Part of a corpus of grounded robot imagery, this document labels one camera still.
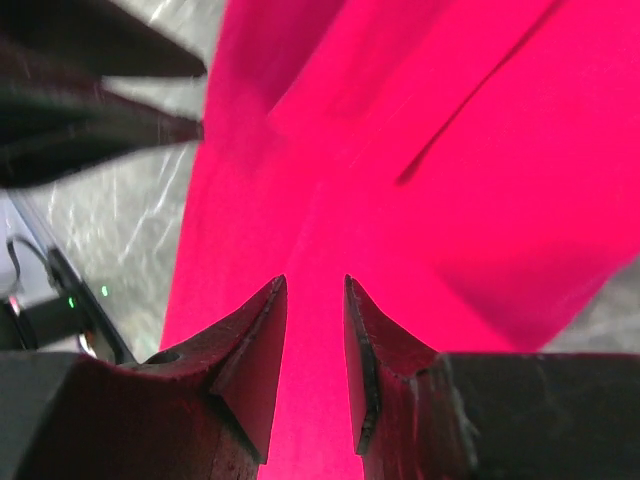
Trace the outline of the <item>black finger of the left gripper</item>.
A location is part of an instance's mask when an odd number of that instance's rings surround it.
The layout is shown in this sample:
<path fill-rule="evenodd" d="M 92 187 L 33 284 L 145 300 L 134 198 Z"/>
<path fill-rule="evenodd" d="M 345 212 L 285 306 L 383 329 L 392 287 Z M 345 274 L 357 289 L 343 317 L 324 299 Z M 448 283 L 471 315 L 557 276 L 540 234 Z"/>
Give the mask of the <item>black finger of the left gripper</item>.
<path fill-rule="evenodd" d="M 138 150 L 202 140 L 195 119 L 122 97 L 15 44 L 1 47 L 1 186 L 24 189 Z"/>
<path fill-rule="evenodd" d="M 97 76 L 206 73 L 199 56 L 111 1 L 3 1 L 1 38 Z"/>

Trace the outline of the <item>pink-red t shirt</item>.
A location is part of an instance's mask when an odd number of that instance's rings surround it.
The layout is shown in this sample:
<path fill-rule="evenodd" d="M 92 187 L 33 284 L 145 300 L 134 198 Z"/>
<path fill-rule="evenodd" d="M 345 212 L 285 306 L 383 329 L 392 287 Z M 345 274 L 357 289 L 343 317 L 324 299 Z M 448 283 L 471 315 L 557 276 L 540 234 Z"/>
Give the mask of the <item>pink-red t shirt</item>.
<path fill-rule="evenodd" d="M 438 350 L 533 351 L 639 252 L 635 1 L 231 1 L 164 346 L 288 283 L 263 479 L 358 479 L 344 278 Z"/>

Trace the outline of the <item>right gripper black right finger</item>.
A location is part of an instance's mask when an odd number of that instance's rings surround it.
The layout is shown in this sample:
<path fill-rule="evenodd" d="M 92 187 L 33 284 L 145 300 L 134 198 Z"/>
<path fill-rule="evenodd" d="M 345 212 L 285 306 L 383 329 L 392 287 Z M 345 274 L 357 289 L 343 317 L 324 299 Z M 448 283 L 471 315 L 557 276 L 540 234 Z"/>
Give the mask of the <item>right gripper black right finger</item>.
<path fill-rule="evenodd" d="M 353 278 L 344 343 L 368 479 L 635 479 L 635 354 L 439 353 Z"/>

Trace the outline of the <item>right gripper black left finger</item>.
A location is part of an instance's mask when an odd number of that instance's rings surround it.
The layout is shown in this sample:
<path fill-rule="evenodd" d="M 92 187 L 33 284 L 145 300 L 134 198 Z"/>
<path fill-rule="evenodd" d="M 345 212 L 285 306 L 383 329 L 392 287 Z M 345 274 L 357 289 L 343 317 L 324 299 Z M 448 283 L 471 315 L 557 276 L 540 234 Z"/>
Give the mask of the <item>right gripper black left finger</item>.
<path fill-rule="evenodd" d="M 268 457 L 287 318 L 276 277 L 144 363 L 1 357 L 5 479 L 253 479 Z"/>

